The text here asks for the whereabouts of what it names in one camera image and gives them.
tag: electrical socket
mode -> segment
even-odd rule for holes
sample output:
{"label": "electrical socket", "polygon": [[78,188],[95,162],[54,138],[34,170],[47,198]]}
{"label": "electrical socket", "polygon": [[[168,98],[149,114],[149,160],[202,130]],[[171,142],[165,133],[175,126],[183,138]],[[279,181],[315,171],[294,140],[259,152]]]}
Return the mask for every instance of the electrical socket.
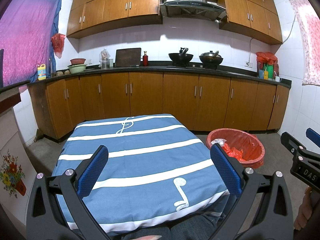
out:
{"label": "electrical socket", "polygon": [[246,62],[244,63],[244,66],[245,66],[245,67],[251,67],[251,68],[252,68],[252,62],[246,61]]}

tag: blue gripper pad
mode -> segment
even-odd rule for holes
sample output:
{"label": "blue gripper pad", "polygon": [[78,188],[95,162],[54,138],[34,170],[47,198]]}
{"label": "blue gripper pad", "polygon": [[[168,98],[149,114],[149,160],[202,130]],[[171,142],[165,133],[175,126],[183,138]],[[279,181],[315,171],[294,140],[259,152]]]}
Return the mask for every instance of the blue gripper pad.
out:
{"label": "blue gripper pad", "polygon": [[227,158],[223,155],[221,150],[216,145],[212,145],[210,149],[210,158],[213,161],[214,166],[219,172],[230,194],[235,195],[237,198],[239,198],[242,193],[241,179],[239,178],[238,174],[231,166]]}
{"label": "blue gripper pad", "polygon": [[103,146],[93,160],[88,165],[87,169],[78,179],[77,194],[80,198],[89,196],[94,184],[97,182],[103,168],[108,161],[109,152],[107,147]]}
{"label": "blue gripper pad", "polygon": [[311,128],[308,128],[306,130],[306,136],[309,138],[314,144],[316,144],[318,147],[320,147],[320,135],[312,130]]}

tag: range hood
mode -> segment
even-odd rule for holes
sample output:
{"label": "range hood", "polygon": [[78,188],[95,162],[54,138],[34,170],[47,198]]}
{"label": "range hood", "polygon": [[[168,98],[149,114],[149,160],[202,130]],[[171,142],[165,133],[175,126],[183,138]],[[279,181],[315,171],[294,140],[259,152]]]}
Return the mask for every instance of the range hood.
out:
{"label": "range hood", "polygon": [[226,9],[206,0],[163,0],[160,4],[162,16],[197,18],[210,21],[220,21],[226,14]]}

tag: trash can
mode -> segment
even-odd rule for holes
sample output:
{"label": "trash can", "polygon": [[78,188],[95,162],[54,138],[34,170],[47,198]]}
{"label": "trash can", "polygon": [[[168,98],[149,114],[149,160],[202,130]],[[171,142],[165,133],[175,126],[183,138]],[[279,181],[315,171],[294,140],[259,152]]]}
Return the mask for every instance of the trash can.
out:
{"label": "trash can", "polygon": [[216,129],[207,136],[207,147],[210,149],[211,142],[218,138],[227,140],[230,148],[243,150],[242,158],[245,161],[240,161],[242,166],[256,169],[263,165],[264,147],[255,135],[230,128]]}

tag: human hand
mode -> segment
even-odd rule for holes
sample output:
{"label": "human hand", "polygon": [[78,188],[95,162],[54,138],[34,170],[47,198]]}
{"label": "human hand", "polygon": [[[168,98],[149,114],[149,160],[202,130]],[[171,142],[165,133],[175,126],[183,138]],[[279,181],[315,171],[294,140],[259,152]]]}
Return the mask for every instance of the human hand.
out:
{"label": "human hand", "polygon": [[303,197],[302,204],[299,207],[297,218],[293,223],[294,228],[297,230],[301,230],[301,228],[304,228],[311,217],[311,214],[312,214],[312,207],[311,207],[311,201],[310,201],[311,191],[312,191],[312,188],[308,186],[304,192],[305,195]]}
{"label": "human hand", "polygon": [[162,236],[143,236],[137,239],[133,239],[133,240],[157,240],[159,238],[161,238]]}

